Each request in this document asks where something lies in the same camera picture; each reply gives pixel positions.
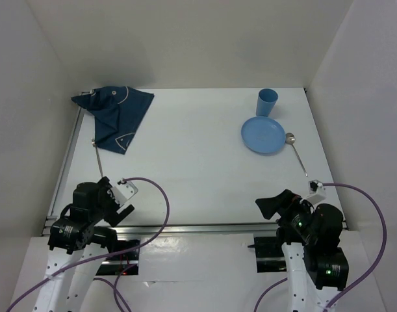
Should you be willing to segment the light blue plastic plate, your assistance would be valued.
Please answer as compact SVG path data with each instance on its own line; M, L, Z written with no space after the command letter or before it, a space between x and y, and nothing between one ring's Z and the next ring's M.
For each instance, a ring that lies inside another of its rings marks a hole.
M246 120L240 130L244 145L263 155L278 152L285 145L285 130L275 120L255 116Z

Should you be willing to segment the silver metal spoon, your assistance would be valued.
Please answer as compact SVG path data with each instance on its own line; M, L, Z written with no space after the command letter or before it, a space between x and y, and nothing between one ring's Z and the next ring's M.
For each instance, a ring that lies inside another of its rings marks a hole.
M285 135L285 143L292 147L292 149L293 149L293 151L294 151L294 153L296 155L296 158L297 158L297 160L298 160L298 162L299 162L299 164L301 166L301 169L303 170L303 173L305 174L306 177L309 177L309 175L307 173L307 170L306 170L306 168L305 168L305 166L303 164L303 161L302 161L302 159L301 159L301 157L300 157L300 155L299 155L299 153L298 153L298 151L297 151L297 149L295 147L296 137L294 136L293 133L286 133L286 135Z

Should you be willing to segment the silver metal fork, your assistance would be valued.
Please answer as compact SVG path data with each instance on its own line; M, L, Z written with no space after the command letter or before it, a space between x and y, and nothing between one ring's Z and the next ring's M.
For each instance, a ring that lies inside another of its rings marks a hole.
M103 173L103 167L102 167L101 159L100 159L100 155L99 155L99 149L98 149L98 147L96 145L96 142L95 142L94 138L92 138L92 146L94 147L95 152L96 152L96 160L97 160L97 166L98 166L98 169L99 169L100 176L103 177L104 173Z

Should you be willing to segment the dark blue whale placemat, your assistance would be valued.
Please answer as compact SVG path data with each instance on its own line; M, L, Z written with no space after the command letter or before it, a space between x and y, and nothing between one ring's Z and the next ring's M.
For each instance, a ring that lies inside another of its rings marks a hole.
M94 116L95 146L123 155L154 97L128 86L106 86L71 100Z

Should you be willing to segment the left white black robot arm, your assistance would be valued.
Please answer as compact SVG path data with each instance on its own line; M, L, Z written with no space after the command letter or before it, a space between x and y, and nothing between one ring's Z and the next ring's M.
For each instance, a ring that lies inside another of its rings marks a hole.
M45 276L35 311L79 311L96 272L119 252L114 230L134 211L132 182L112 185L107 177L76 186L72 202L50 229Z

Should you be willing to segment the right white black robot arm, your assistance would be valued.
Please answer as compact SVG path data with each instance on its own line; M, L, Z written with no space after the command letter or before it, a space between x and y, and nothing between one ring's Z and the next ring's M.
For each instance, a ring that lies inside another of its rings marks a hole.
M332 299L346 288L349 264L339 246L344 217L325 197L323 190L302 197L286 189L255 201L265 219L279 215L274 248L285 257L289 311L334 311Z

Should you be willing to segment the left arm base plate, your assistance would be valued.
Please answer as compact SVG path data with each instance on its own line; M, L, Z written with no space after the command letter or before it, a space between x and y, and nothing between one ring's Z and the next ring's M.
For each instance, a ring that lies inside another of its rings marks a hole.
M117 233L108 227L95 227L93 243L98 243L105 247L104 252L112 253L126 250L140 245L138 239L118 240ZM98 276L118 276L120 273L128 276L137 276L139 271L139 249L108 257L103 261L97 271Z

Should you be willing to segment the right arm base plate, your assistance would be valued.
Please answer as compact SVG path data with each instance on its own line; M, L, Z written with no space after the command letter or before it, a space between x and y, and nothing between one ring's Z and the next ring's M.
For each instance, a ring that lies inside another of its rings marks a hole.
M258 273L285 272L285 256L275 237L255 237L248 245L255 252Z

